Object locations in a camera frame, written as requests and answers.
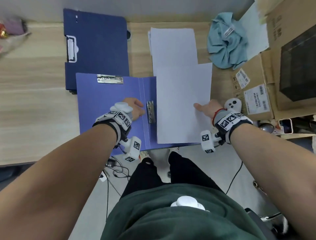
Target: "clipboard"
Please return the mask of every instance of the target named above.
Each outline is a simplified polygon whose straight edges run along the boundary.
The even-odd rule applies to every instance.
[[[76,94],[76,73],[129,76],[123,17],[64,9],[66,89]]]
[[[142,141],[141,151],[196,144],[157,143],[156,77],[135,78],[77,73],[76,81],[80,134],[89,130],[97,117],[109,112],[111,106],[128,96],[139,99],[146,109],[146,114],[132,123],[128,135],[129,138],[137,136]],[[117,148],[112,154],[122,154],[122,151]]]

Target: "wooden table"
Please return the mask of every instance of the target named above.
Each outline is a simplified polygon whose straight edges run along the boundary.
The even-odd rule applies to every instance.
[[[193,28],[198,63],[208,63],[208,22],[128,23],[130,75],[153,75],[147,32]],[[0,59],[0,165],[35,162],[79,134],[76,95],[65,90],[62,23],[32,23],[24,44]],[[232,97],[229,70],[213,66],[211,97]]]

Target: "purple folder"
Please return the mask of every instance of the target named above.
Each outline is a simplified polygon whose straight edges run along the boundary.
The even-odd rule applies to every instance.
[[[134,78],[123,77],[123,84],[99,83],[96,74],[77,73],[77,93],[80,133],[90,129],[95,119],[109,112],[110,107],[126,97],[139,99],[144,104],[153,101],[156,109],[156,77]],[[191,144],[158,144],[157,125],[149,123],[148,112],[132,123],[128,137],[137,136],[141,141],[141,151],[187,146]],[[112,154],[121,154],[117,148]]]

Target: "leg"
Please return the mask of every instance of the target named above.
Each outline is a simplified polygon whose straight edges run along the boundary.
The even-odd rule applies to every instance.
[[[168,161],[170,163],[171,183],[195,184],[223,192],[219,186],[190,159],[184,158],[176,152],[171,152]]]
[[[150,157],[145,157],[132,174],[121,198],[136,191],[147,190],[165,184],[157,174],[154,162]]]

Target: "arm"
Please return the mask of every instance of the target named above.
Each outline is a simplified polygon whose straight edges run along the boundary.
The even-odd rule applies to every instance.
[[[135,98],[133,120],[144,114]],[[2,239],[68,239],[116,143],[104,124],[56,148],[0,192]]]
[[[195,105],[213,117],[217,101]],[[242,124],[230,141],[254,179],[306,239],[316,236],[316,155],[250,124]]]

